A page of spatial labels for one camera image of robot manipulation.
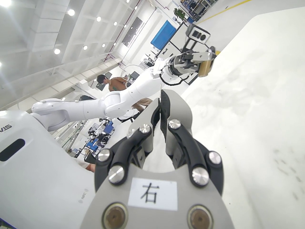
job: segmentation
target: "brown bolt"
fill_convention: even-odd
[[[125,222],[125,212],[121,207],[115,206],[107,211],[106,227],[108,229],[121,228]]]
[[[195,209],[190,217],[194,229],[210,229],[211,220],[209,215],[202,209]]]

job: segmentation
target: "blue cabinet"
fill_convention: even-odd
[[[166,43],[171,39],[175,31],[176,28],[172,26],[169,21],[166,21],[150,43],[159,50],[161,50],[166,45]]]

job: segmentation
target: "metal screw head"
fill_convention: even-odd
[[[211,162],[213,164],[220,164],[221,163],[221,156],[215,151],[211,151],[209,153],[209,159],[211,160]]]
[[[108,173],[108,180],[111,183],[118,183],[121,182],[124,178],[125,172],[121,165],[114,165],[111,167]]]
[[[149,131],[150,131],[150,125],[148,125],[148,124],[143,124],[143,125],[140,127],[140,132],[141,132],[142,134],[147,134]]]
[[[212,215],[204,206],[195,205],[188,212],[188,225],[191,229],[211,229]]]
[[[129,130],[126,135],[127,139],[129,139],[134,134],[135,131],[136,129]]]
[[[109,156],[110,156],[110,150],[108,148],[105,148],[99,152],[97,159],[99,161],[106,161],[108,160]]]
[[[108,206],[102,217],[103,226],[106,229],[125,228],[127,220],[127,209],[120,203],[114,203]]]
[[[181,122],[179,120],[176,119],[172,119],[168,125],[170,126],[170,128],[172,129],[178,129],[181,127]]]
[[[196,167],[192,170],[192,178],[195,183],[205,186],[209,182],[209,173],[202,167]]]

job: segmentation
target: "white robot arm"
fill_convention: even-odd
[[[72,121],[93,118],[118,118],[130,106],[142,98],[149,97],[165,84],[172,84],[180,75],[198,72],[201,66],[211,69],[213,51],[183,53],[166,60],[157,59],[153,67],[143,72],[133,84],[123,91],[113,91],[102,99],[65,102],[60,99],[45,99],[35,103],[32,116],[48,131],[57,130]]]

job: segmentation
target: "black hair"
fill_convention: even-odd
[[[107,77],[103,74],[97,76],[96,80],[98,83],[102,84],[104,82],[104,79],[106,79]]]
[[[79,100],[89,100],[89,99],[94,99],[94,98],[92,98],[92,97],[90,97],[90,96],[87,96],[87,95],[82,95],[82,96],[79,98]]]

